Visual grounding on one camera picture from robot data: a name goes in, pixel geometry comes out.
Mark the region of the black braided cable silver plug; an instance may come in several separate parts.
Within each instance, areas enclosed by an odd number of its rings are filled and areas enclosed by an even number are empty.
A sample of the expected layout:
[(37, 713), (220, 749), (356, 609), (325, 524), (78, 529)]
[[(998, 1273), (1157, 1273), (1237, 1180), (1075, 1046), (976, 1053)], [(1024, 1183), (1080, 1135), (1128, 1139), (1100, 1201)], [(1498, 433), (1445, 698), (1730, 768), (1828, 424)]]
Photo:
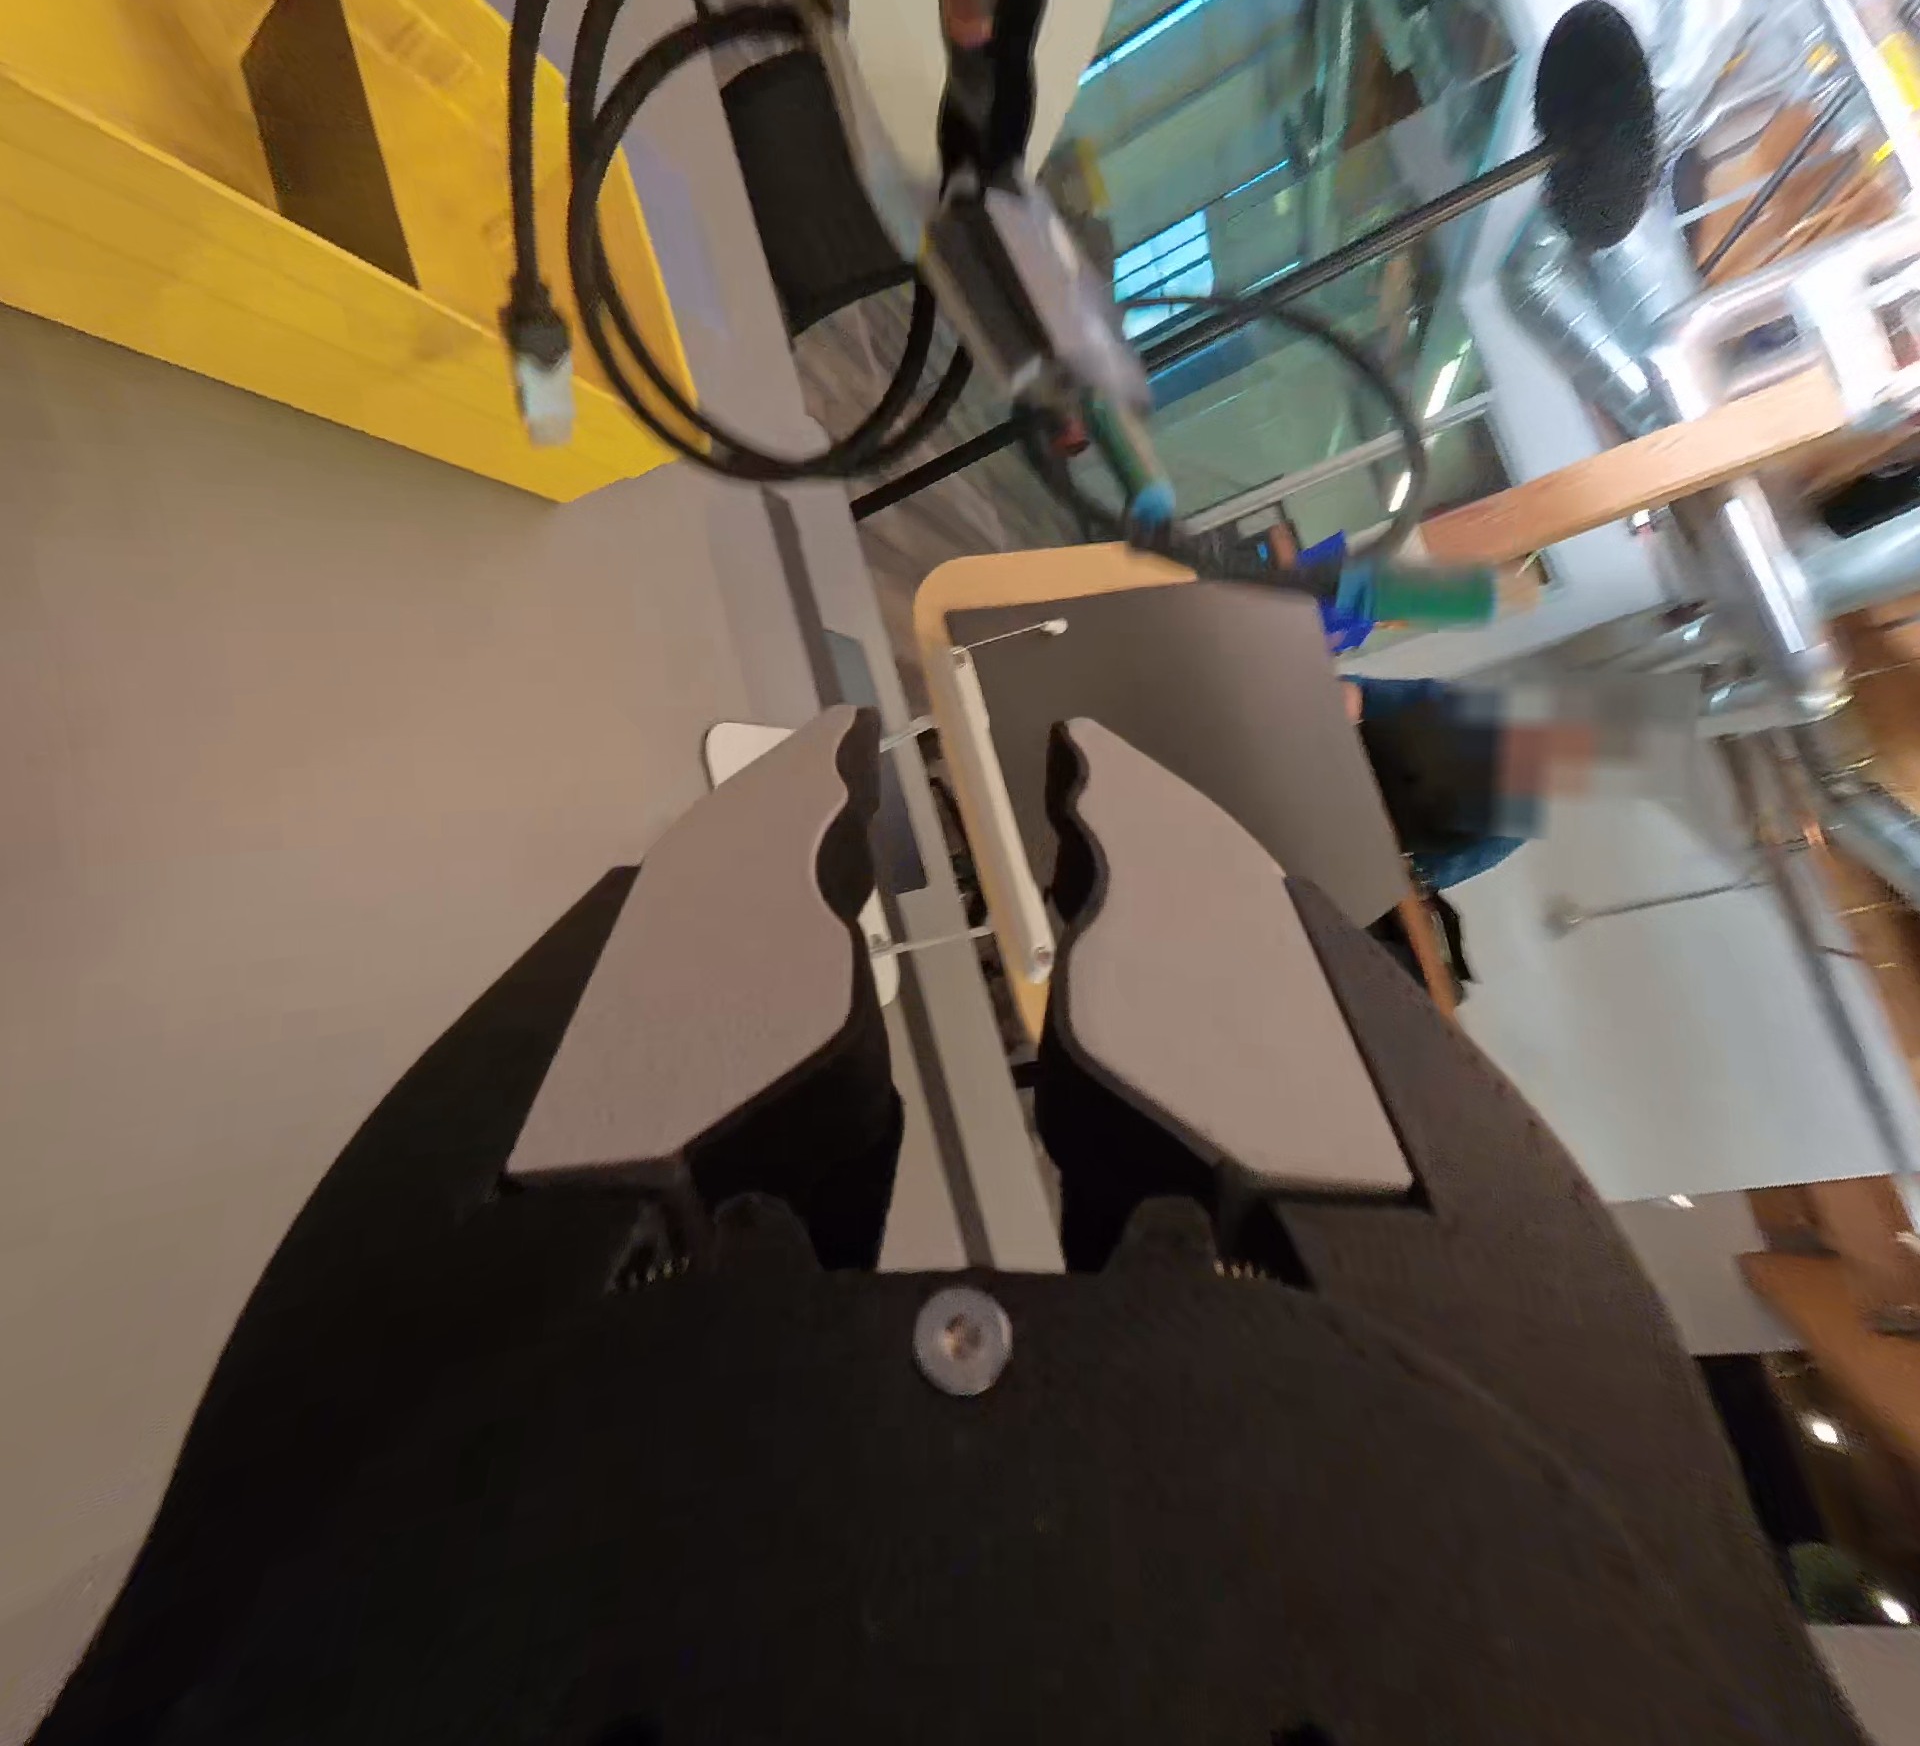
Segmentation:
[(783, 51), (810, 51), (829, 68), (823, 19), (829, 0), (755, 0), (696, 14), (691, 24), (653, 40), (610, 91), (610, 48), (623, 0), (586, 0), (568, 59), (568, 138), (561, 138), (561, 175), (568, 175), (568, 218), (561, 218), (561, 257), (577, 324), (554, 302), (543, 275), (543, 210), (535, 210), (535, 72), (543, 72), (543, 30), (554, 0), (515, 0), (506, 24), (506, 198), (515, 198), (515, 280), (501, 302), (501, 336), (515, 353), (518, 415), (535, 444), (561, 444), (577, 433), (577, 331), (586, 331), (610, 390), (619, 408), (667, 440), (670, 454), (691, 454), (733, 483), (856, 483), (926, 440), (945, 431), (964, 390), (976, 383), (976, 360), (954, 342), (939, 383), (926, 397), (926, 366), (936, 353), (939, 301), (910, 264), (910, 302), (908, 302), (908, 342), (878, 397), (878, 408), (829, 450), (815, 454), (773, 454), (670, 383), (667, 360), (642, 336), (605, 245), (605, 188), (614, 175), (614, 155), (637, 115), (673, 78), (688, 61), (748, 48), (783, 40)]

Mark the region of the white divider bracket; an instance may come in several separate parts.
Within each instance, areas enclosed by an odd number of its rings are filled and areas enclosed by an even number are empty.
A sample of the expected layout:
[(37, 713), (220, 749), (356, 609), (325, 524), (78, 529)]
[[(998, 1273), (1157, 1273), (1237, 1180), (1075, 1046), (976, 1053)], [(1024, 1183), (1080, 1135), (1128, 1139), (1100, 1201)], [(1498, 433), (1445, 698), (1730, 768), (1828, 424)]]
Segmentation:
[(1024, 834), (1020, 834), (1015, 793), (1005, 779), (976, 650), (936, 650), (931, 698), (936, 698), (936, 727), (939, 727), (939, 753), (945, 753), (945, 779), (956, 793), (956, 818), (967, 834), (976, 880), (987, 898), (987, 919), (1005, 944), (1005, 971), (1020, 973), (1024, 985), (1047, 985), (1053, 919), (1047, 919), (1036, 866), (1024, 854)]

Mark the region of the silver ventilation duct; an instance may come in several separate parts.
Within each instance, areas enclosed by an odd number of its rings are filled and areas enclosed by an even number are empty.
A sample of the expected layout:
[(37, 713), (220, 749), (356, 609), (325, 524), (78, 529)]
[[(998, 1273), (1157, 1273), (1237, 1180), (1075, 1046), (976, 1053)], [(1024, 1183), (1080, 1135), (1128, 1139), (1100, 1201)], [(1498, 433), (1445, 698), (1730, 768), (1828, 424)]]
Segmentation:
[(1511, 317), (1627, 440), (1673, 424), (1653, 326), (1712, 280), (1881, 215), (1865, 91), (1814, 0), (1651, 0), (1653, 189), (1615, 248), (1569, 248), (1536, 210), (1506, 257)]

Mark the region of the dark desk divider wooden edge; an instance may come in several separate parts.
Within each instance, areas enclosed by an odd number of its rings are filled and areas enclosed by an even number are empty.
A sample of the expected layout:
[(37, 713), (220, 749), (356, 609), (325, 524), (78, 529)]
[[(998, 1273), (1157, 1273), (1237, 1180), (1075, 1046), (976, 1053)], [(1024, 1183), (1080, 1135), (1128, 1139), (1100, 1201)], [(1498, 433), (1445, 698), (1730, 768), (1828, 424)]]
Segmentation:
[[(1217, 801), (1351, 923), (1371, 927), (1414, 901), (1312, 603), (1197, 586), (1128, 545), (1047, 545), (939, 561), (910, 596), (910, 637), (926, 690), (936, 650), (976, 650), (1044, 898), (1053, 880), (1047, 735), (1100, 721)], [(1005, 979), (1024, 1037), (1044, 1042), (1047, 985), (1006, 971)]]

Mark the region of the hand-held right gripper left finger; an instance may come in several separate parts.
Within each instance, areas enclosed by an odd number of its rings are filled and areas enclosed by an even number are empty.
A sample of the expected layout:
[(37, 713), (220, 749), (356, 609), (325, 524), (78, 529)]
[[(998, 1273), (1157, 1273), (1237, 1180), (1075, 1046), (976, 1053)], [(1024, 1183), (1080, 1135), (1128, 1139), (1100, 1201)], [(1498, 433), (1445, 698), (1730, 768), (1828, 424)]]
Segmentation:
[(878, 1270), (901, 1086), (859, 905), (878, 708), (833, 702), (642, 854), (506, 1154), (518, 1189), (642, 1189), (682, 1222), (778, 1201)]

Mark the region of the yellow plastic bin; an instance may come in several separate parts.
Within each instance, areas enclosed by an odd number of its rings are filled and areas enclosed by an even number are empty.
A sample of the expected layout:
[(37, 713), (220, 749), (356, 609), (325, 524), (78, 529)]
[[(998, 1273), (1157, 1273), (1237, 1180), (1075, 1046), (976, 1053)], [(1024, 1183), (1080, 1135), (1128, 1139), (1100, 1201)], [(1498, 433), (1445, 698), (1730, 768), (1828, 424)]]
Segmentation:
[[(670, 460), (577, 331), (577, 433), (518, 415), (506, 19), (341, 0), (418, 287), (282, 218), (244, 51), (277, 0), (3, 0), (3, 302), (331, 431), (580, 503)], [(535, 72), (543, 275), (577, 324), (568, 96)]]

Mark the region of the black rounded switch box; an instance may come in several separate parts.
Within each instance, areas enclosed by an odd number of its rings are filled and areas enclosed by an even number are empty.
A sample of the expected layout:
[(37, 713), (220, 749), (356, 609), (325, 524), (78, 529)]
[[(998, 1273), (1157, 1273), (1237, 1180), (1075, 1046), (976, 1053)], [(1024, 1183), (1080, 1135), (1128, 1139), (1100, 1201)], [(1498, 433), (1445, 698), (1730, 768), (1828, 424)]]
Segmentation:
[(1108, 275), (1092, 272), (1047, 189), (954, 175), (917, 272), (1020, 415), (1080, 415), (1087, 433), (1148, 440), (1148, 373), (1123, 331)]

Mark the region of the black round-top pole stand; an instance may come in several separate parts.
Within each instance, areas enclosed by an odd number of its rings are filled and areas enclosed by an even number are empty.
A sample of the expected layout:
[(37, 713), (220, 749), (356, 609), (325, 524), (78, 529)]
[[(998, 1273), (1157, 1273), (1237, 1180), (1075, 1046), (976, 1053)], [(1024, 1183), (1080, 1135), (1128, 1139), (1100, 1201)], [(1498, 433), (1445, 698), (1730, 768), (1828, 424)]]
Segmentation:
[[(1512, 155), (1511, 166), (1418, 210), (1404, 210), (1371, 238), (1312, 264), (1295, 264), (1250, 292), (1217, 292), (1217, 301), (1135, 292), (1130, 312), (1169, 312), (1169, 331), (1148, 342), (1148, 373), (1187, 360), (1196, 349), (1217, 342), (1224, 331), (1242, 324), (1283, 324), (1305, 331), (1305, 317), (1295, 312), (1305, 292), (1325, 292), (1328, 280), (1351, 272), (1408, 255), (1444, 223), (1534, 179), (1542, 188), (1548, 215), (1575, 248), (1615, 248), (1651, 210), (1653, 144), (1662, 144), (1651, 59), (1615, 8), (1580, 0), (1553, 24), (1534, 72), (1534, 122), (1536, 122), (1536, 142)], [(1148, 460), (1148, 440), (1123, 440), (1113, 408), (1105, 401), (1092, 401), (1080, 424), (1087, 424), (1092, 450), (1113, 474), (1113, 492), (1123, 492), (1113, 511), (1087, 503), (1072, 470), (1053, 460), (1047, 444), (1024, 424), (993, 431), (910, 474), (885, 477), (878, 492), (856, 497), (849, 511), (859, 524), (891, 506), (908, 506), (910, 497), (956, 477), (967, 460), (1020, 440), (1044, 483), (1092, 529), (1100, 524), (1105, 529), (1169, 529), (1176, 503), (1169, 503), (1158, 460)]]

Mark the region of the black bin divider plate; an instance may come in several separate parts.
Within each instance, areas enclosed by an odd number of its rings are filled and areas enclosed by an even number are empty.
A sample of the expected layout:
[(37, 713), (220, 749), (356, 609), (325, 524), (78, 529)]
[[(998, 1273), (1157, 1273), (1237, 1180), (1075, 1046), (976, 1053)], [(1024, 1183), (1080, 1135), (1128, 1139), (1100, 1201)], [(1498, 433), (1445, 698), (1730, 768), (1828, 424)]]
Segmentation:
[(282, 218), (418, 287), (341, 0), (277, 0), (244, 87)]

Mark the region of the black braided cable green plugs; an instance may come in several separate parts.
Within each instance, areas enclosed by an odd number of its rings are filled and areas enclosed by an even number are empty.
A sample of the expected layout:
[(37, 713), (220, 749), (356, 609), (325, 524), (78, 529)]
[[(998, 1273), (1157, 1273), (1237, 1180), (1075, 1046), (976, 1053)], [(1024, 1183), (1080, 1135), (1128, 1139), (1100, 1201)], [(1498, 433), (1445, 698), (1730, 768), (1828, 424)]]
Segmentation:
[(1105, 511), (1075, 483), (1066, 483), (1059, 503), (1075, 506), (1087, 524), (1113, 524), (1123, 545), (1158, 558), (1158, 561), (1176, 561), (1176, 570), (1217, 578), (1217, 586), (1265, 586), (1283, 596), (1334, 603), (1371, 625), (1444, 625), (1444, 629), (1485, 625), (1498, 614), (1490, 561), (1450, 561), (1445, 570), (1445, 561), (1404, 558), (1408, 533), (1427, 520), (1430, 444), (1427, 444), (1427, 431), (1418, 431), (1408, 397), (1393, 383), (1393, 373), (1351, 331), (1339, 331), (1325, 317), (1305, 317), (1295, 302), (1228, 301), (1228, 324), (1279, 324), (1283, 331), (1328, 349), (1393, 415), (1393, 431), (1404, 440), (1408, 503), (1395, 511), (1384, 511), (1384, 524), (1371, 541), (1339, 545), (1334, 558), (1318, 558), (1318, 561), (1262, 561), (1242, 545), (1205, 541), (1176, 520), (1176, 492), (1169, 492), (1169, 477), (1157, 454), (1157, 440), (1145, 431), (1135, 390), (1108, 390), (1105, 378), (1075, 390), (1075, 410), (1080, 410), (1087, 440), (1123, 492), (1123, 506)]

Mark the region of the wooden ceiling beam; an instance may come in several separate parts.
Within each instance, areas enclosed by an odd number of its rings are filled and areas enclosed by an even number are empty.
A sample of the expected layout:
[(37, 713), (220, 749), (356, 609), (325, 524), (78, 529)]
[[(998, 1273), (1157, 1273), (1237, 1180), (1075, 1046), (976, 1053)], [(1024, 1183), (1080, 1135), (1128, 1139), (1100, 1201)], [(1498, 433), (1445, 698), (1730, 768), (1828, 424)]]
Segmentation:
[(1837, 483), (1905, 444), (1912, 444), (1912, 408), (1881, 408), (1856, 424), (1843, 410), (1828, 373), (1805, 366), (1693, 424), (1673, 424), (1506, 497), (1427, 520), (1418, 545), (1430, 561), (1498, 570), (1730, 477), (1785, 474), (1791, 483)]

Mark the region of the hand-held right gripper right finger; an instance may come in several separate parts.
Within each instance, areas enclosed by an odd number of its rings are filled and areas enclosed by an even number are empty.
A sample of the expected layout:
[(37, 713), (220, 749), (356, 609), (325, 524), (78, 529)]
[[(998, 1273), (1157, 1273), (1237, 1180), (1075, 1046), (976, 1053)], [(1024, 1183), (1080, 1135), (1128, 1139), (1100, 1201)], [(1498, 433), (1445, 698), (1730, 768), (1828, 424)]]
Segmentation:
[(1414, 1206), (1418, 1172), (1295, 880), (1100, 721), (1047, 740), (1053, 905), (1036, 1135), (1066, 1270), (1187, 1206), (1224, 1270), (1279, 1270), (1279, 1206)]

